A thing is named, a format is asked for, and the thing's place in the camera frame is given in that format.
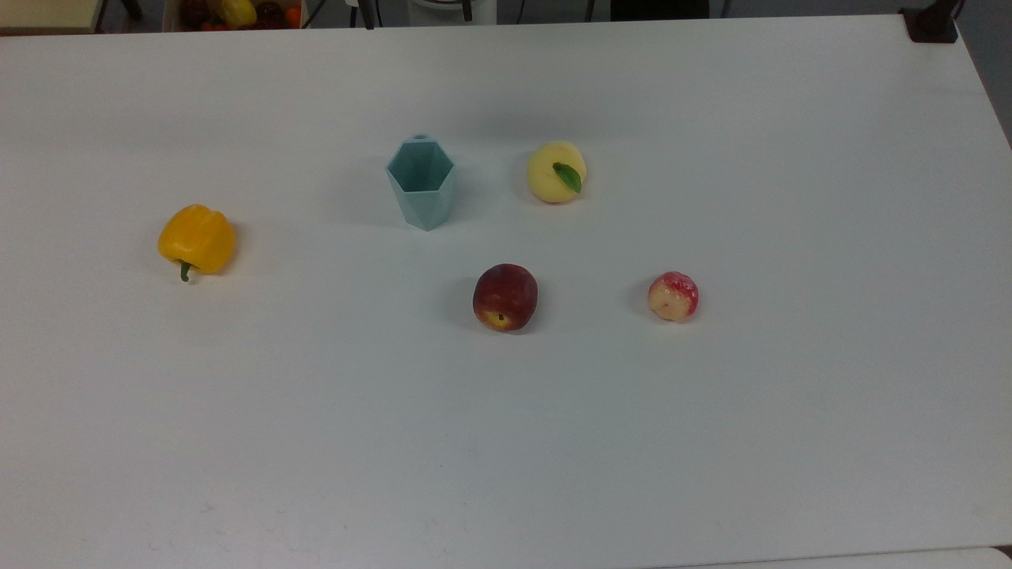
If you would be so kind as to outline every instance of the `light blue hexagonal cup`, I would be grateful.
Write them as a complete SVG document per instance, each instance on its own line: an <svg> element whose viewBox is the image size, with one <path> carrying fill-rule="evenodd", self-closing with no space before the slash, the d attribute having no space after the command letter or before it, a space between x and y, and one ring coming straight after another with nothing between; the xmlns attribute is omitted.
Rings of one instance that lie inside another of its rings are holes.
<svg viewBox="0 0 1012 569"><path fill-rule="evenodd" d="M415 135L404 141L387 164L387 177L406 222L430 231L449 218L455 168L432 137Z"/></svg>

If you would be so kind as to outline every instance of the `green leaf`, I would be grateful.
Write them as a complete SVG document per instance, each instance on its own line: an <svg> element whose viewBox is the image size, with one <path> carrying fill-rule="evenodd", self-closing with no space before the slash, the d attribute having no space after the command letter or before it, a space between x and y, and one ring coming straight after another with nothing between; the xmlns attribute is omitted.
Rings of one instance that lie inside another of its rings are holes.
<svg viewBox="0 0 1012 569"><path fill-rule="evenodd" d="M583 189L583 180L580 179L580 172L573 169L573 166L569 164L563 164L562 162L556 162L552 165L552 169L559 174L559 177L563 179L563 183L569 186L573 191L580 193Z"/></svg>

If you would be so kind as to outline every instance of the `yellow peach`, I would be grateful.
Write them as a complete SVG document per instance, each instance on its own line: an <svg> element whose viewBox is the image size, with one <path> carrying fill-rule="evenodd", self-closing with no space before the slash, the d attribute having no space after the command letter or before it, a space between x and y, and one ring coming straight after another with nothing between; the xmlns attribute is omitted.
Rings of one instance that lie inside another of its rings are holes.
<svg viewBox="0 0 1012 569"><path fill-rule="evenodd" d="M573 199L586 179L587 164L573 143L545 143L534 151L527 162L527 186L530 187L530 192L550 204Z"/></svg>

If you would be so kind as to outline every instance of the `yellow bell pepper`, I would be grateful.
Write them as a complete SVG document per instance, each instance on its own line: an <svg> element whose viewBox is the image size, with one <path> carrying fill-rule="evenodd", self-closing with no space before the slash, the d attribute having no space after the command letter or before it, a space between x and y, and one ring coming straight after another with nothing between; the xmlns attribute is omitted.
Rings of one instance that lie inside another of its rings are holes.
<svg viewBox="0 0 1012 569"><path fill-rule="evenodd" d="M158 238L158 252L179 264L183 282L187 271L210 274L225 266L236 246L236 230L221 212L194 204L179 211L165 224Z"/></svg>
<svg viewBox="0 0 1012 569"><path fill-rule="evenodd" d="M218 13L232 29L256 23L256 8L250 0L222 0Z"/></svg>

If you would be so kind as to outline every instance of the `table surface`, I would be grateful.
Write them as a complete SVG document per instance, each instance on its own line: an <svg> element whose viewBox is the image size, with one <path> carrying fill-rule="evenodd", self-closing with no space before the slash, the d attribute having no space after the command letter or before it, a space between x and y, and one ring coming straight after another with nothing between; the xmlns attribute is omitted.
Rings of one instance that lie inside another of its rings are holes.
<svg viewBox="0 0 1012 569"><path fill-rule="evenodd" d="M1012 560L990 548L857 555L734 565L712 569L1012 569Z"/></svg>
<svg viewBox="0 0 1012 569"><path fill-rule="evenodd" d="M101 0L0 0L0 34L90 33Z"/></svg>
<svg viewBox="0 0 1012 569"><path fill-rule="evenodd" d="M0 39L0 564L1012 542L1012 153L899 16ZM428 133L450 220L384 166ZM565 206L530 151L580 147ZM179 281L191 202L239 245ZM471 313L526 266L519 334ZM691 275L684 325L647 284Z"/></svg>

